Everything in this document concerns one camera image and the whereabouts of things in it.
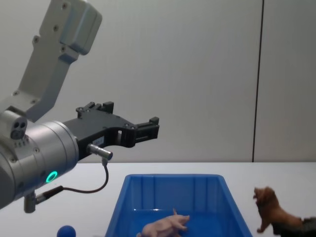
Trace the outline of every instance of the gray wall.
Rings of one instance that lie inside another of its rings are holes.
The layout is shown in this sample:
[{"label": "gray wall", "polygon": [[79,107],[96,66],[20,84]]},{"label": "gray wall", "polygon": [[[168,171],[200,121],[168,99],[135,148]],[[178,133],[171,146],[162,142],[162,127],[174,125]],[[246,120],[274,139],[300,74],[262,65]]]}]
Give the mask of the gray wall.
[{"label": "gray wall", "polygon": [[[251,161],[261,0],[90,2],[104,17],[95,44],[40,121],[114,101],[131,122],[160,117],[161,130],[134,149],[110,147],[113,162]],[[0,99],[18,86],[48,4],[3,2]]]},{"label": "gray wall", "polygon": [[316,161],[316,1],[266,0],[255,161]]},{"label": "gray wall", "polygon": [[[113,162],[251,161],[261,0],[90,2],[104,17],[96,42],[40,121],[111,100],[131,122],[161,119],[158,140],[111,147]],[[18,86],[48,4],[0,8],[0,99]],[[255,161],[316,160],[315,11],[314,0],[265,0]]]}]

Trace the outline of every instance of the table surface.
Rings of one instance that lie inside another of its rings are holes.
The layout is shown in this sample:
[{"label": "table surface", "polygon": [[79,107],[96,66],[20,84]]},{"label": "table surface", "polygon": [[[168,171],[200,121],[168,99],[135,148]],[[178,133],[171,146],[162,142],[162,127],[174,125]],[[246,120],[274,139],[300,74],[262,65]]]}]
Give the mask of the table surface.
[{"label": "table surface", "polygon": [[[33,214],[23,211],[23,199],[0,210],[0,236],[56,237],[64,225],[76,229],[77,237],[104,237],[121,187],[128,174],[195,173],[222,175],[254,237],[273,236],[270,226],[263,235],[254,187],[271,186],[281,206],[301,217],[316,215],[316,163],[113,163],[107,187],[96,194],[64,191],[37,206]],[[78,164],[74,170],[37,190],[64,187],[92,190],[105,179],[101,164]]]}]

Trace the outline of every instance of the black cable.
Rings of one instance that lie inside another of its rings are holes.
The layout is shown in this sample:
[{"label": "black cable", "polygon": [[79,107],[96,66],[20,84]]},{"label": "black cable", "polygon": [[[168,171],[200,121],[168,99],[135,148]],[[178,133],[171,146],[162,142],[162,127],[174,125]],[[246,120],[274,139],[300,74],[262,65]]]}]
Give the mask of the black cable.
[{"label": "black cable", "polygon": [[106,173],[106,179],[104,184],[99,187],[98,189],[95,190],[91,190],[91,191],[84,191],[84,190],[78,190],[78,189],[72,189],[72,188],[64,188],[63,186],[58,186],[54,189],[51,189],[47,192],[42,193],[41,195],[37,196],[37,200],[36,203],[40,204],[43,201],[48,200],[49,198],[51,198],[52,196],[55,196],[56,194],[60,193],[61,191],[67,190],[67,191],[71,191],[71,192],[76,192],[76,193],[81,193],[81,194],[93,194],[93,193],[97,193],[99,191],[101,191],[102,189],[105,188],[105,186],[108,184],[109,181],[109,171],[108,171],[108,161],[106,159],[102,160],[102,164],[104,166],[105,169],[105,173]]},{"label": "black cable", "polygon": [[91,190],[91,191],[83,191],[83,190],[78,190],[78,189],[63,188],[63,190],[72,191],[72,192],[81,193],[81,194],[93,194],[93,193],[97,193],[98,191],[101,191],[102,189],[105,188],[105,186],[108,184],[108,181],[109,181],[109,171],[106,165],[104,166],[104,169],[106,173],[105,183],[98,189]]}]

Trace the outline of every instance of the blue plastic bin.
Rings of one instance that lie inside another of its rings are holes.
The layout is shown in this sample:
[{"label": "blue plastic bin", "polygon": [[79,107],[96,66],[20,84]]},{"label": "blue plastic bin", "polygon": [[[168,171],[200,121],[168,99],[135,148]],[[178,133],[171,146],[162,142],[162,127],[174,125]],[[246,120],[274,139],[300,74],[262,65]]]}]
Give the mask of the blue plastic bin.
[{"label": "blue plastic bin", "polygon": [[106,237],[136,237],[151,222],[190,215],[182,237],[251,237],[236,203],[219,175],[128,175]]}]

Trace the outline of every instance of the toy pig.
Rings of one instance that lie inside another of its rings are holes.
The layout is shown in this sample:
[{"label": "toy pig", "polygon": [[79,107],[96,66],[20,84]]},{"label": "toy pig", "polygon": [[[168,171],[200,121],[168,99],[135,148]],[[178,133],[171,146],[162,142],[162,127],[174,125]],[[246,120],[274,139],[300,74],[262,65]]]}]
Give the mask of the toy pig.
[{"label": "toy pig", "polygon": [[190,216],[178,215],[173,209],[173,216],[168,216],[161,220],[147,224],[142,233],[138,233],[136,237],[180,237],[178,231],[186,231],[188,228],[184,226],[190,219]]}]

